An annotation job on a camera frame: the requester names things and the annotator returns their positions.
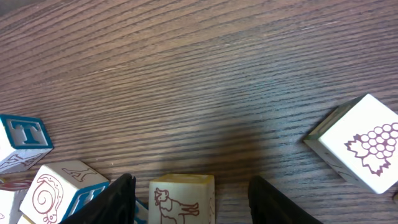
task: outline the block face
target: block face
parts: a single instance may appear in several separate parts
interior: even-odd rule
[[[98,196],[108,186],[109,182],[103,182],[78,190],[75,196],[73,196],[62,220],[65,220],[70,215],[73,215],[75,212],[79,211],[81,208],[83,208],[84,205],[86,205],[89,201]]]
[[[140,200],[136,200],[134,224],[148,224],[148,207]]]
[[[46,150],[15,150],[7,159],[0,162],[0,174],[21,172],[31,168],[49,151]]]
[[[0,115],[10,145],[14,149],[52,149],[44,123],[38,118]]]
[[[153,180],[149,190],[150,224],[215,223],[213,176],[169,174]]]
[[[53,149],[40,119],[0,114],[0,174],[25,171]]]
[[[16,224],[22,212],[19,207],[28,191],[31,180],[0,184],[0,223]]]
[[[60,223],[108,185],[106,178],[80,161],[46,164],[35,176],[21,210],[36,224]]]
[[[398,115],[371,95],[360,98],[326,132],[312,140],[322,144],[327,153],[354,174],[351,176],[358,179],[359,186],[381,194],[398,180]],[[350,173],[339,172],[342,176]]]

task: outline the toy block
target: toy block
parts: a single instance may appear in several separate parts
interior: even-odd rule
[[[304,142],[359,187],[381,194],[398,181],[398,115],[370,94],[339,106]]]
[[[0,114],[0,174],[25,171],[53,149],[38,118]]]
[[[22,202],[36,224],[60,223],[109,186],[109,180],[80,161],[43,165]]]
[[[149,224],[215,224],[212,175],[167,174],[149,184]]]
[[[21,217],[19,210],[32,181],[18,180],[0,184],[0,223],[16,224]]]
[[[148,224],[148,207],[138,199],[136,199],[134,224]]]
[[[134,223],[136,178],[123,174],[62,224]]]
[[[35,224],[26,215],[22,215],[17,224]]]

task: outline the dark wood table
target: dark wood table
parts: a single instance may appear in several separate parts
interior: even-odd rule
[[[0,113],[107,178],[216,177],[217,223],[251,223],[259,174],[324,223],[397,223],[302,138],[369,92],[398,111],[398,1],[46,0],[0,17]]]

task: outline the wooden block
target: wooden block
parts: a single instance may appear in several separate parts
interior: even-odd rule
[[[25,171],[53,149],[38,118],[0,114],[0,174]]]
[[[43,165],[21,205],[36,224],[60,223],[109,186],[109,180],[80,161]]]
[[[140,200],[136,200],[136,214],[134,217],[134,224],[148,223],[148,207]]]
[[[35,224],[35,223],[26,215],[22,215],[18,221],[18,224]]]
[[[149,184],[149,224],[215,224],[212,175],[167,174]]]
[[[0,184],[0,223],[16,224],[21,217],[19,210],[32,181],[18,180]]]
[[[339,106],[304,142],[359,187],[381,194],[398,181],[398,115],[370,94]]]

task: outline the animal drawing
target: animal drawing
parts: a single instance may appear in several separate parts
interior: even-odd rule
[[[159,206],[161,224],[164,218],[174,220],[175,224],[185,224],[186,215],[199,215],[199,203],[187,205],[171,199],[168,190],[156,188],[155,205]]]

